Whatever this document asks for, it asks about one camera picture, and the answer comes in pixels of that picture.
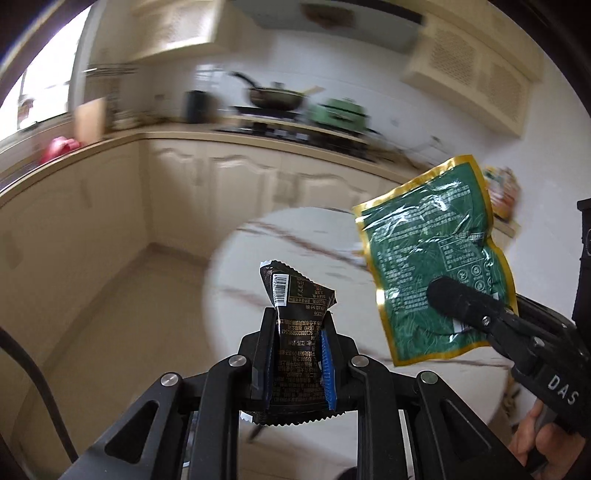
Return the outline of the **person's right hand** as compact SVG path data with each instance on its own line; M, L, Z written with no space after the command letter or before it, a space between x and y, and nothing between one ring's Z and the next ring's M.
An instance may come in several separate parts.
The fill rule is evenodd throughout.
M535 424L543 407L540 400L534 403L520 422L508 448L522 465L526 464L533 448L546 457L547 465L535 476L536 479L565 479L584 451L587 440L579 434L567 434L554 423L536 431Z

